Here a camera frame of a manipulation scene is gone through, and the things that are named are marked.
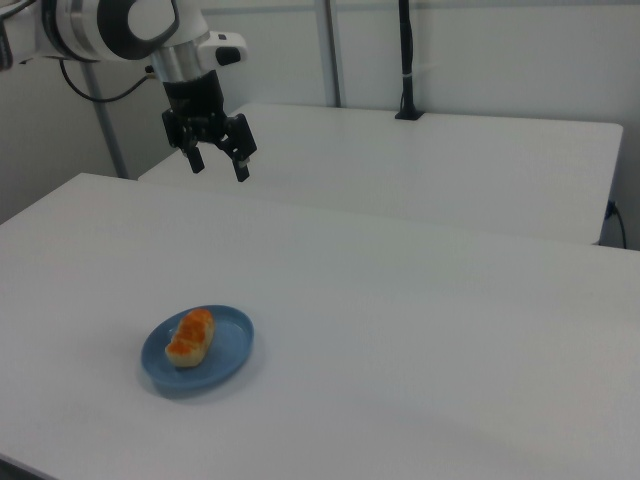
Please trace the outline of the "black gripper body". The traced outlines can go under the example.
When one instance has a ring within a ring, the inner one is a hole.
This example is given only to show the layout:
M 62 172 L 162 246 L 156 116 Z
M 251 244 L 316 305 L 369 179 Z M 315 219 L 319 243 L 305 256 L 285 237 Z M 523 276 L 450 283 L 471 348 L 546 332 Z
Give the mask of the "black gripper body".
M 223 151 L 222 142 L 230 136 L 250 143 L 251 155 L 257 151 L 245 115 L 225 113 L 224 96 L 215 71 L 191 81 L 165 82 L 163 86 L 170 108 L 162 113 L 162 120 L 172 147 L 183 153 L 184 131 L 191 129 L 198 144 L 213 144 Z

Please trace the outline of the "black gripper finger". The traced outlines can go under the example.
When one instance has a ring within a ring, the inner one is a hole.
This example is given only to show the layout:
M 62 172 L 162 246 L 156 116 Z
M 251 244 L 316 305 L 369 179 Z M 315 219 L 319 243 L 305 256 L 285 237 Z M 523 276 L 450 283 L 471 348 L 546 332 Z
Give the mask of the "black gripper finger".
M 244 182 L 250 176 L 248 163 L 251 155 L 251 144 L 244 140 L 235 140 L 228 136 L 223 142 L 223 151 L 232 161 L 236 179 Z
M 194 174 L 200 173 L 205 168 L 201 152 L 198 148 L 198 139 L 194 136 L 191 129 L 186 129 L 184 131 L 183 153 L 188 159 L 191 170 Z

